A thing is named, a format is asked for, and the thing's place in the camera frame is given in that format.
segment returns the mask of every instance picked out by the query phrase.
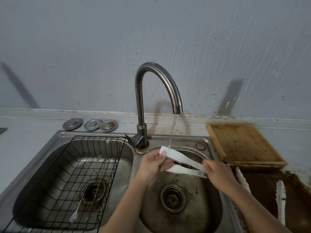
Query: tongs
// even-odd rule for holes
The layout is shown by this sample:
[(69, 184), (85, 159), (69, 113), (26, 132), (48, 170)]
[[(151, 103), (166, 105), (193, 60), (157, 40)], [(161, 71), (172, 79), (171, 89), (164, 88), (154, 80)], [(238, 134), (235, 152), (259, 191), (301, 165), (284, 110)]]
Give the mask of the tongs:
[(207, 171), (203, 164), (200, 164), (196, 161), (193, 161), (192, 159), (189, 159), (187, 156), (183, 155), (182, 153), (178, 152), (177, 150), (169, 149), (166, 146), (162, 146), (160, 149), (160, 153), (163, 151), (166, 151), (166, 157), (173, 159), (174, 161), (178, 163), (183, 163), (186, 165), (189, 165), (195, 169), (185, 168), (181, 165), (174, 164), (173, 167), (169, 168), (168, 172), (173, 172), (177, 174), (190, 174), (194, 176), (199, 176), (203, 178), (207, 178)]

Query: gooseneck faucet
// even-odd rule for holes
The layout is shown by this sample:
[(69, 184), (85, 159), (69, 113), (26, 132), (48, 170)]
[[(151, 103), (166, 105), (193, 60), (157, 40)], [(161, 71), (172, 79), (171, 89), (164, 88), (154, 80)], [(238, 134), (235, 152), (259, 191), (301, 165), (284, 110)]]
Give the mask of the gooseneck faucet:
[(157, 63), (146, 62), (142, 64), (138, 68), (135, 77), (135, 91), (138, 114), (137, 134), (131, 139), (131, 141), (129, 137), (127, 137), (129, 143), (132, 146), (140, 148), (145, 148), (149, 144), (147, 139), (147, 125), (145, 124), (144, 118), (144, 103), (142, 99), (142, 79), (146, 72), (153, 72), (164, 83), (172, 102), (173, 114), (183, 113), (183, 105), (181, 102), (179, 90), (172, 76), (166, 71), (165, 68)]

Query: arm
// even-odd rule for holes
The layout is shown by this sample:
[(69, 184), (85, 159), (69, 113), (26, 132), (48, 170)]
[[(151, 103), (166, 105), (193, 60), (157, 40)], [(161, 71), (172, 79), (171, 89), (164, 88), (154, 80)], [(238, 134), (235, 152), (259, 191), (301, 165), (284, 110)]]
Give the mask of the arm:
[(291, 232), (236, 181), (224, 163), (205, 159), (203, 164), (212, 184), (236, 203), (256, 233)]
[(173, 160), (167, 159), (165, 154), (159, 153), (159, 150), (145, 154), (137, 175), (101, 233), (133, 232), (142, 208), (146, 186), (158, 172), (165, 171), (173, 165)]

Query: sink drain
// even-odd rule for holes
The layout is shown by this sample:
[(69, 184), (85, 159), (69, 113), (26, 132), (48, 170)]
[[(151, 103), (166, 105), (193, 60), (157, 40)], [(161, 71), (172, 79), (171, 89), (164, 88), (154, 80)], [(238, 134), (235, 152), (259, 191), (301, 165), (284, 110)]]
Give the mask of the sink drain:
[(163, 208), (172, 213), (181, 212), (186, 206), (186, 195), (182, 188), (169, 184), (162, 188), (160, 200)]
[(81, 194), (85, 204), (92, 204), (93, 201), (96, 203), (100, 201), (106, 192), (107, 184), (104, 180), (94, 179), (82, 188)]

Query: forearm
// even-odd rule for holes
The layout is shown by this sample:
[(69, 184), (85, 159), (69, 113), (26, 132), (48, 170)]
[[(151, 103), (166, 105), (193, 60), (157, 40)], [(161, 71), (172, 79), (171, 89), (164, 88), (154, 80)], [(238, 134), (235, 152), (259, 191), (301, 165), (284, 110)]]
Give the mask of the forearm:
[(124, 193), (120, 203), (113, 212), (101, 233), (127, 233), (133, 232), (139, 212), (147, 181), (136, 176)]
[(234, 185), (228, 196), (236, 203), (256, 233), (290, 233), (290, 230), (283, 226), (241, 185)]

